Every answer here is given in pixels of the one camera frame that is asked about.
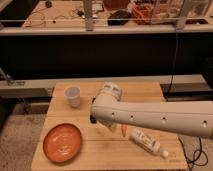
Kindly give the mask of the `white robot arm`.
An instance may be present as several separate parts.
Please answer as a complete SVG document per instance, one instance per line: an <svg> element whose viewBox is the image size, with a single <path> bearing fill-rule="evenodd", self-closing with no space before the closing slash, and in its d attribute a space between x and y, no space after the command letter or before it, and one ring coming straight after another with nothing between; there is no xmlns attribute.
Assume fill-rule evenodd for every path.
<svg viewBox="0 0 213 171"><path fill-rule="evenodd" d="M91 104L98 121L213 139L213 101L122 102L122 89L105 83Z"/></svg>

